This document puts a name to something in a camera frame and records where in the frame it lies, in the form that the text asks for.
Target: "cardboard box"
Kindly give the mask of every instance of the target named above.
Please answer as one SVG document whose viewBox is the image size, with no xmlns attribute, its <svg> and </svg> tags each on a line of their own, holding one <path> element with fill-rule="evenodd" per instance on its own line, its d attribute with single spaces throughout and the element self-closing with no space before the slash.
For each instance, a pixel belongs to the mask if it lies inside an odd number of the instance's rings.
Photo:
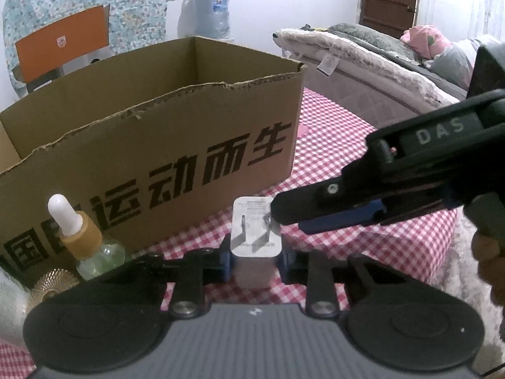
<svg viewBox="0 0 505 379">
<path fill-rule="evenodd" d="M 0 113 L 0 261 L 29 283 L 72 267 L 46 208 L 56 192 L 132 252 L 284 180 L 304 71 L 190 37 L 29 94 Z"/>
</svg>

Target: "pink object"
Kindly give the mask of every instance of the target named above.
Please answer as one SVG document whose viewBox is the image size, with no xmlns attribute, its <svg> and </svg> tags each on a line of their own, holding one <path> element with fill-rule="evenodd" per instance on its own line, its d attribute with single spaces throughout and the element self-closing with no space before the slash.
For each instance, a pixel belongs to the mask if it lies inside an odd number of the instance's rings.
<svg viewBox="0 0 505 379">
<path fill-rule="evenodd" d="M 300 122 L 309 129 L 303 141 L 296 143 L 291 177 L 274 185 L 261 195 L 276 195 L 296 186 L 312 184 L 338 175 L 351 161 L 366 150 L 365 137 L 375 129 L 353 113 L 328 98 L 304 90 Z M 455 211 L 440 211 L 388 226 L 353 226 L 318 235 L 305 235 L 296 225 L 283 226 L 294 249 L 318 248 L 334 258 L 344 259 L 355 252 L 365 253 L 387 265 L 424 282 L 431 282 L 445 260 L 456 220 Z M 181 258 L 190 249 L 216 248 L 230 232 L 231 207 L 205 221 L 159 242 L 149 249 L 165 258 Z M 162 306 L 166 309 L 173 287 Z M 306 288 L 284 285 L 277 275 L 270 290 L 241 290 L 234 281 L 209 285 L 205 295 L 212 302 L 299 303 L 305 300 Z M 342 285 L 337 285 L 340 307 L 348 305 Z M 26 353 L 0 345 L 0 377 L 21 379 L 34 369 Z"/>
<path fill-rule="evenodd" d="M 303 137 L 305 134 L 309 132 L 309 128 L 307 128 L 305 125 L 302 125 L 301 123 L 298 124 L 298 131 L 296 133 L 296 137 Z"/>
<path fill-rule="evenodd" d="M 435 55 L 452 45 L 435 26 L 415 26 L 405 30 L 400 37 L 405 44 L 416 50 L 421 57 L 435 58 Z"/>
</svg>

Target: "pillow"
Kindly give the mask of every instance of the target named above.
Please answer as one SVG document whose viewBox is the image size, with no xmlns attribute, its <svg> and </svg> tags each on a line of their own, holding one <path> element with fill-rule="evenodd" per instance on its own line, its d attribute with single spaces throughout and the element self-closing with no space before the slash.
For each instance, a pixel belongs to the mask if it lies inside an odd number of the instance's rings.
<svg viewBox="0 0 505 379">
<path fill-rule="evenodd" d="M 380 33 L 377 30 L 373 30 L 369 27 L 362 26 L 360 24 L 350 24 L 349 22 L 341 22 L 340 24 L 331 26 L 328 31 L 337 31 L 349 34 L 382 50 L 393 51 L 403 57 L 408 58 L 409 60 L 418 61 L 417 53 L 408 45 L 396 39 L 395 37 Z"/>
<path fill-rule="evenodd" d="M 430 71 L 468 91 L 477 50 L 483 44 L 499 44 L 499 41 L 490 35 L 458 41 L 433 59 Z"/>
</svg>

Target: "pink stuffed toy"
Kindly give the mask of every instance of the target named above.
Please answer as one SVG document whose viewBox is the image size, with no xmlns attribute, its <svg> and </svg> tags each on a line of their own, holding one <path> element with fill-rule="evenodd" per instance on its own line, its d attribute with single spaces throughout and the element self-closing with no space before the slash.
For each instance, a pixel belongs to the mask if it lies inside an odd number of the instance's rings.
<svg viewBox="0 0 505 379">
<path fill-rule="evenodd" d="M 411 27 L 403 33 L 400 40 L 427 59 L 435 58 L 435 55 L 443 53 L 452 45 L 435 26 Z"/>
</svg>

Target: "white charger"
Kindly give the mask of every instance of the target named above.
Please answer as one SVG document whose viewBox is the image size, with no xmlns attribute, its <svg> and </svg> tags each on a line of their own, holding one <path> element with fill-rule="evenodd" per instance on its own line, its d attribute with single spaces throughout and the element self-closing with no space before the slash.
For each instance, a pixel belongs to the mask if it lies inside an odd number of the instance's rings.
<svg viewBox="0 0 505 379">
<path fill-rule="evenodd" d="M 241 196 L 233 203 L 233 276 L 241 288 L 268 288 L 281 253 L 281 227 L 270 215 L 271 196 Z"/>
</svg>

